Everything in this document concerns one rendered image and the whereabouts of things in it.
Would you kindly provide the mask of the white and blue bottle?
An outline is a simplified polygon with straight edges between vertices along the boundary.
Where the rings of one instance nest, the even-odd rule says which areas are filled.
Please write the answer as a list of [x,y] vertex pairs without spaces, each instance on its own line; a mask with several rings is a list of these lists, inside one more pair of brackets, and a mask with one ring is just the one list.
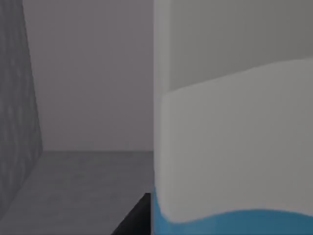
[[153,235],[313,235],[313,0],[153,4]]

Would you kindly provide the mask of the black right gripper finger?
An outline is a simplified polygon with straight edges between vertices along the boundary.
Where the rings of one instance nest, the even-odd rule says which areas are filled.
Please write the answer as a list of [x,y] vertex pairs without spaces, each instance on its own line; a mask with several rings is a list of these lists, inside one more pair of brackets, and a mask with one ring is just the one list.
[[151,193],[145,193],[111,235],[152,235],[151,200]]

